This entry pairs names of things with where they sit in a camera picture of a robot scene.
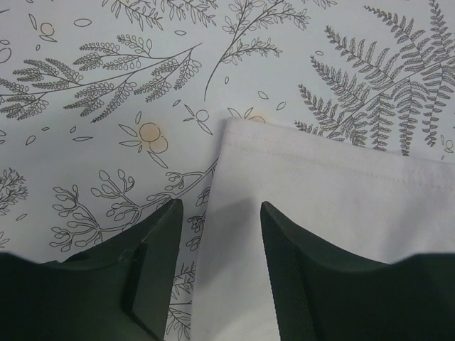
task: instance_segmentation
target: white napkin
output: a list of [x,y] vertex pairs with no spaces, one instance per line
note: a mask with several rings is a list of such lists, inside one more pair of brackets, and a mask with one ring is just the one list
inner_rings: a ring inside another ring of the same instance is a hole
[[279,341],[259,209],[370,259],[455,250],[455,165],[228,122],[198,256],[192,340]]

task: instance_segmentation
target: white fabric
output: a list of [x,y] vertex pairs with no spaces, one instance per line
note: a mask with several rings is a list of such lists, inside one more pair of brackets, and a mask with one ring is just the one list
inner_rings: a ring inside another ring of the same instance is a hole
[[370,259],[455,249],[455,165],[240,119],[225,131],[198,256],[197,341],[279,341],[259,209]]

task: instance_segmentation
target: towel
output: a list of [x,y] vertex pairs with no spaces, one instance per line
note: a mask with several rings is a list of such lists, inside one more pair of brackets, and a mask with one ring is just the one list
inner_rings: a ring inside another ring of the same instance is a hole
[[210,192],[192,340],[279,341],[259,209],[392,263],[455,250],[455,165],[231,119]]

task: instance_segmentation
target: stitched seam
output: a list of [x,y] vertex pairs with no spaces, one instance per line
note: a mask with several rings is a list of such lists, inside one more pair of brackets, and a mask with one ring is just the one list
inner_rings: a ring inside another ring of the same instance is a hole
[[[264,138],[260,138],[260,137],[257,137],[257,136],[243,135],[243,134],[236,133],[235,131],[228,131],[227,130],[225,133],[232,134],[232,135],[237,135],[237,136],[240,136],[240,137],[245,137],[247,139],[253,139],[253,140],[258,140],[258,141],[266,141],[266,142],[270,142],[270,143],[273,143],[273,144],[281,144],[281,145],[284,145],[284,146],[301,147],[301,144],[290,144],[290,143],[286,143],[286,142],[282,142],[282,141],[264,139]],[[363,162],[362,159],[359,159],[359,158],[346,158],[346,157],[344,157],[343,159],[346,160],[346,161],[352,161],[352,162],[357,162],[357,163],[362,163]],[[410,174],[424,175],[423,173],[420,173],[420,172],[417,173],[415,170],[410,170],[409,173]],[[441,178],[441,179],[444,179],[444,180],[450,180],[450,181],[454,181],[455,180],[455,178],[452,178],[450,176],[439,175],[439,174],[434,174],[434,173],[432,173],[432,176],[434,176],[435,178]]]
[[370,178],[388,180],[388,181],[391,181],[391,182],[394,182],[394,183],[417,185],[417,186],[419,186],[421,188],[423,188],[423,187],[431,187],[431,188],[437,188],[439,190],[454,191],[454,189],[451,188],[451,187],[442,187],[442,186],[438,186],[438,185],[431,185],[429,183],[418,183],[418,182],[415,182],[415,181],[403,180],[403,179],[399,179],[399,178],[393,178],[393,177],[386,176],[386,175],[378,175],[378,174],[374,174],[374,173],[368,173],[368,172],[364,172],[364,171],[361,171],[361,170],[358,170],[358,169],[355,169],[355,168],[333,165],[332,163],[324,163],[322,161],[311,159],[311,158],[305,158],[303,156],[296,156],[296,155],[286,154],[286,153],[272,153],[272,152],[269,152],[269,151],[261,151],[259,149],[254,149],[254,148],[245,148],[245,147],[242,147],[241,145],[237,145],[237,144],[230,144],[230,143],[224,143],[224,144],[227,145],[227,146],[232,146],[232,147],[237,148],[237,149],[241,149],[243,151],[259,152],[259,153],[263,153],[263,154],[279,156],[281,158],[288,158],[288,159],[291,159],[291,160],[296,160],[296,159],[297,160],[303,160],[303,161],[307,161],[309,163],[316,164],[318,166],[335,168],[335,169],[349,170],[349,171],[353,171],[355,173],[366,175],[366,176],[368,176]]

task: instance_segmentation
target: table surface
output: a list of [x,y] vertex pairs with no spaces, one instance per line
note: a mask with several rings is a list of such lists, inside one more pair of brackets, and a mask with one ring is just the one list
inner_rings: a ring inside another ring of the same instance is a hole
[[1,251],[62,261],[180,198],[166,339],[189,340],[226,119],[454,162],[450,8],[450,0],[2,1]]

